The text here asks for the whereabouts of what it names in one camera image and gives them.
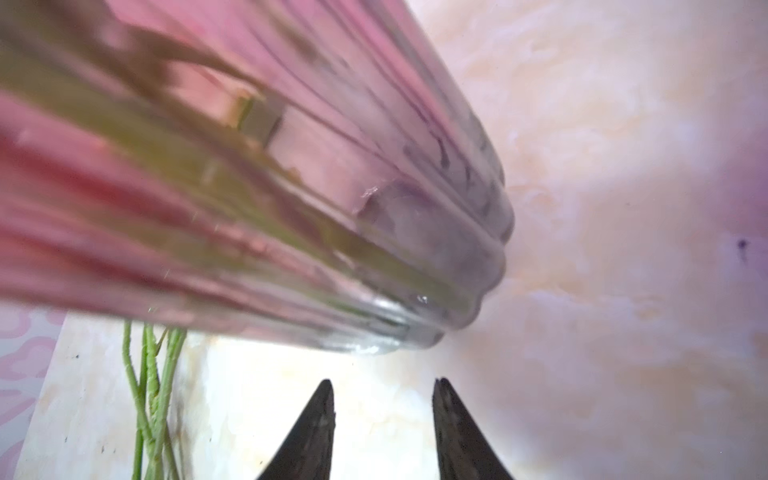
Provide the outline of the red grey glass vase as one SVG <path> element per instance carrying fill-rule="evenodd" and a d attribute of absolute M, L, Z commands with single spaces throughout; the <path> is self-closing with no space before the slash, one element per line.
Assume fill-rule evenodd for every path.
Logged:
<path fill-rule="evenodd" d="M 5 1 L 1 296 L 309 348 L 428 348 L 514 212 L 408 1 Z"/>

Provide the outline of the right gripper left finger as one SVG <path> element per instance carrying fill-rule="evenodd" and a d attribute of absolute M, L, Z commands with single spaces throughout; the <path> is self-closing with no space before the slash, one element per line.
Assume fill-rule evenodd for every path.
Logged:
<path fill-rule="evenodd" d="M 328 480 L 335 417 L 333 386 L 324 379 L 258 480 Z"/>

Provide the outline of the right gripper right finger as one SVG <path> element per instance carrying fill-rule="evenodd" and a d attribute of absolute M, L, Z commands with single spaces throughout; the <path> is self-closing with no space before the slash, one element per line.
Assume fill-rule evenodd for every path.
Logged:
<path fill-rule="evenodd" d="M 432 411 L 441 480 L 514 480 L 447 378 L 435 380 Z"/>

